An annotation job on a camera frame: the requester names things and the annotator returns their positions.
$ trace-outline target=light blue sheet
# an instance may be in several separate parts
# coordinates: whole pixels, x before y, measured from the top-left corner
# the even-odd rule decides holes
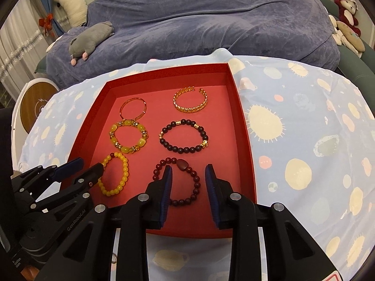
[[[375,243],[375,120],[359,90],[332,71],[277,58],[233,56],[221,48],[209,56],[150,60],[103,74],[51,98],[23,147],[21,170],[67,161],[107,81],[164,67],[226,62],[249,119],[258,203],[284,203],[349,280]],[[151,281],[216,281],[228,274],[227,239],[147,240]],[[266,278],[264,261],[262,266]]]

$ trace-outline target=red tray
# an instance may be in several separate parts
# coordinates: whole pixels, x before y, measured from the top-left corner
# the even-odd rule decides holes
[[[197,106],[203,101],[198,88],[208,94],[208,105],[200,112],[185,114],[173,105],[173,95],[181,88],[195,86],[196,91],[181,95],[177,100],[183,107]],[[119,194],[104,196],[98,185],[90,190],[95,204],[109,207],[125,204],[134,195],[145,191],[152,181],[155,165],[166,157],[185,159],[201,177],[198,200],[190,206],[168,209],[168,216],[162,230],[150,231],[155,234],[190,237],[220,238],[230,237],[230,230],[218,230],[212,220],[204,170],[213,164],[218,178],[230,181],[233,190],[241,192],[256,202],[254,168],[251,156],[248,129],[243,110],[229,66],[226,63],[189,65],[144,72],[119,78],[105,84],[96,98],[73,145],[69,160],[78,156],[85,160],[88,168],[116,152],[110,142],[109,130],[120,121],[121,105],[132,97],[140,97],[147,103],[147,113],[139,120],[149,134],[146,145],[129,159],[129,180]],[[125,118],[134,118],[143,111],[143,103],[130,102],[123,111]],[[194,154],[169,152],[159,142],[161,129],[171,121],[182,118],[196,121],[203,126],[209,136],[209,147]],[[122,145],[132,146],[140,138],[134,127],[120,127],[116,137]],[[166,140],[179,147],[196,146],[202,142],[197,130],[190,126],[178,126],[165,135]],[[192,194],[194,182],[189,174],[173,168],[171,198],[185,199]],[[117,158],[107,165],[103,183],[114,189],[122,177],[121,161]]]

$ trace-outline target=black beaded bracelet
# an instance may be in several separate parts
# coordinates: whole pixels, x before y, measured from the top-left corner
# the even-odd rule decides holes
[[[177,146],[172,146],[171,144],[169,144],[163,138],[163,135],[165,133],[167,133],[169,130],[172,130],[172,128],[174,128],[175,126],[179,126],[179,125],[188,125],[188,126],[192,126],[193,128],[197,129],[198,132],[200,133],[200,135],[202,136],[203,142],[201,144],[195,146],[195,147],[190,147],[190,148],[189,147],[179,148]],[[192,121],[190,119],[181,119],[180,121],[173,121],[169,125],[167,125],[166,127],[164,127],[162,129],[162,131],[160,132],[160,134],[159,134],[159,141],[160,141],[160,143],[164,147],[166,147],[169,151],[177,152],[179,154],[182,154],[182,153],[194,153],[195,151],[199,152],[203,148],[209,146],[208,140],[209,140],[209,137],[206,135],[206,131],[204,130],[204,128],[202,126],[198,126],[198,124],[196,124],[195,121]]]

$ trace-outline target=yellow beaded bracelet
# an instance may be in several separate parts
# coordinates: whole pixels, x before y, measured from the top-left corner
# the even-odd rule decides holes
[[[119,159],[122,160],[122,162],[123,162],[122,167],[123,167],[123,172],[124,172],[123,175],[124,176],[121,178],[120,184],[117,186],[117,188],[115,188],[113,190],[109,190],[109,191],[107,191],[106,188],[104,187],[104,184],[102,182],[102,178],[100,178],[98,180],[98,186],[105,196],[113,196],[115,194],[119,194],[120,191],[123,190],[124,186],[126,185],[126,182],[128,181],[128,176],[129,176],[128,159],[122,153],[114,152],[114,153],[111,153],[110,155],[108,155],[102,161],[102,165],[104,166],[104,169],[106,168],[108,162],[114,157],[118,157]]]

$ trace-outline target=blue blanket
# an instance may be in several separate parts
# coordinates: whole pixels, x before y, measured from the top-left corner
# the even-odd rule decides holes
[[[112,22],[115,35],[73,67],[71,39],[104,21]],[[47,74],[65,88],[151,58],[208,55],[217,48],[334,70],[340,54],[332,31],[319,0],[95,0],[87,26],[71,29],[47,54]]]

